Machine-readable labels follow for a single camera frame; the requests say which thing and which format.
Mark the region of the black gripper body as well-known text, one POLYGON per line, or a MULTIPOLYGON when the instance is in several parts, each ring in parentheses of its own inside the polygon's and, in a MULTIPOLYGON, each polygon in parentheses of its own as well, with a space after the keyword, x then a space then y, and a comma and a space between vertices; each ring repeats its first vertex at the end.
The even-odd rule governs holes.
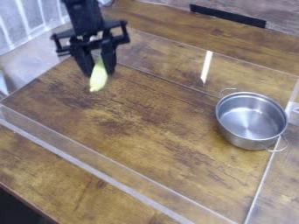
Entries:
POLYGON ((73 28, 54 33, 51 39, 61 56, 74 54, 81 48, 115 50, 130 42, 126 20, 106 20, 98 0, 62 0, 73 28))

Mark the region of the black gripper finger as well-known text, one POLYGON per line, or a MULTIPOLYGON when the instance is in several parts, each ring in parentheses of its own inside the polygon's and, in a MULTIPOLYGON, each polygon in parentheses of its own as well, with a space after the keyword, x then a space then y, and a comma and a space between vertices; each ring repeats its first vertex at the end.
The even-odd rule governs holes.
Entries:
POLYGON ((91 55, 91 50, 81 40, 70 44, 70 53, 77 60, 82 72, 87 77, 90 77, 95 66, 95 61, 91 55))
POLYGON ((107 73, 110 75, 114 74, 117 69, 117 63, 118 63, 118 56, 117 56, 117 44, 115 44, 115 38, 109 37, 105 38, 102 41, 102 59, 105 63, 105 67, 107 69, 107 73))

